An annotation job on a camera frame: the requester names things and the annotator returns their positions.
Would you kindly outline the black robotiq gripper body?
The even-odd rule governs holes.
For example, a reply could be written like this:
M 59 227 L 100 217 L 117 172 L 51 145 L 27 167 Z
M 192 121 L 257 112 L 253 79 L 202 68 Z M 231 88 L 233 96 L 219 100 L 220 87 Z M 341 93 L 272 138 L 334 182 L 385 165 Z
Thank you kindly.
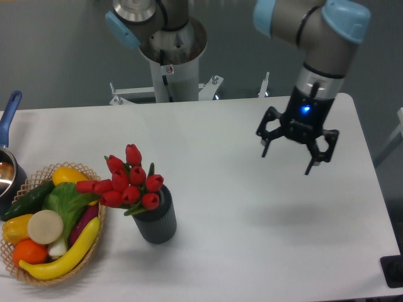
M 313 85 L 308 93 L 296 87 L 288 102 L 285 112 L 280 117 L 280 125 L 284 136 L 295 142 L 308 145 L 323 136 L 327 142 L 335 139 L 335 130 L 323 129 L 323 124 L 334 102 L 322 99 L 319 85 Z

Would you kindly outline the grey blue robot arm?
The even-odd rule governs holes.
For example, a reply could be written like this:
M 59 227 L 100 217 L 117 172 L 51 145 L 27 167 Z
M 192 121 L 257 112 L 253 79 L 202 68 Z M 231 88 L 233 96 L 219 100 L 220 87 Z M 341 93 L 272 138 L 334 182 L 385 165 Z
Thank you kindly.
M 254 27 L 306 53 L 287 108 L 268 108 L 257 135 L 265 147 L 280 137 L 305 145 L 310 166 L 331 160 L 339 132 L 323 125 L 363 42 L 370 11 L 353 1 L 258 1 Z M 149 61 L 156 101 L 199 101 L 199 59 L 207 46 L 188 1 L 114 1 L 105 21 L 125 47 Z

